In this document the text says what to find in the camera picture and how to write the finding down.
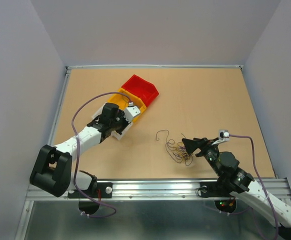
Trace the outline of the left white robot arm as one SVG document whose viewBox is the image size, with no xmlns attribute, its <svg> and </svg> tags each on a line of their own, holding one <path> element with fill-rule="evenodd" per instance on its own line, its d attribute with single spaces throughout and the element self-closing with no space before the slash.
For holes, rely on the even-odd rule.
<svg viewBox="0 0 291 240">
<path fill-rule="evenodd" d="M 96 178 L 90 173 L 72 170 L 72 163 L 78 163 L 81 154 L 108 137 L 116 135 L 120 139 L 140 113 L 131 102 L 124 109 L 106 102 L 80 132 L 57 145 L 41 147 L 30 174 L 30 184 L 55 197 L 76 189 L 85 197 L 92 197 L 97 191 Z"/>
</svg>

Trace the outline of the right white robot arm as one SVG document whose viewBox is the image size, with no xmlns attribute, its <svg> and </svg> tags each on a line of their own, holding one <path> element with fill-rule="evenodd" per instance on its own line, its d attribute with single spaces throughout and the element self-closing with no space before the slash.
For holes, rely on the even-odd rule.
<svg viewBox="0 0 291 240">
<path fill-rule="evenodd" d="M 239 167 L 239 160 L 229 151 L 219 151 L 219 144 L 229 141 L 222 133 L 218 138 L 183 138 L 188 155 L 196 150 L 196 157 L 203 157 L 218 179 L 212 184 L 201 186 L 197 192 L 202 198 L 209 193 L 218 197 L 235 197 L 261 214 L 275 228 L 276 237 L 291 240 L 291 206 L 271 194 L 261 178 L 254 177 Z"/>
</svg>

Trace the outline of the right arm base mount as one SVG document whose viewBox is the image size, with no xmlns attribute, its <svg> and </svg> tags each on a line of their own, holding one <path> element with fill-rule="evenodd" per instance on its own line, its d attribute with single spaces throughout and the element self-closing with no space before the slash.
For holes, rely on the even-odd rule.
<svg viewBox="0 0 291 240">
<path fill-rule="evenodd" d="M 218 180 L 201 181 L 196 194 L 201 198 L 217 198 L 217 200 L 214 200 L 214 205 L 220 213 L 227 215 L 235 213 L 237 208 L 236 198 L 226 188 L 223 188 Z"/>
</svg>

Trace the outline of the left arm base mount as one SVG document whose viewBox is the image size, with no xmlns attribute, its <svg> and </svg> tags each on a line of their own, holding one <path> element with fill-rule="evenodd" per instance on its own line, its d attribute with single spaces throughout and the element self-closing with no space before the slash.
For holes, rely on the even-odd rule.
<svg viewBox="0 0 291 240">
<path fill-rule="evenodd" d="M 80 170 L 76 175 L 71 176 L 71 182 L 67 189 L 68 198 L 78 199 L 78 210 L 82 216 L 87 218 L 102 219 L 113 216 L 117 209 L 108 204 L 102 203 L 102 199 L 111 199 L 113 194 L 113 183 L 110 181 L 98 182 L 98 178 Z M 111 209 L 110 213 L 98 215 L 101 207 Z"/>
</svg>

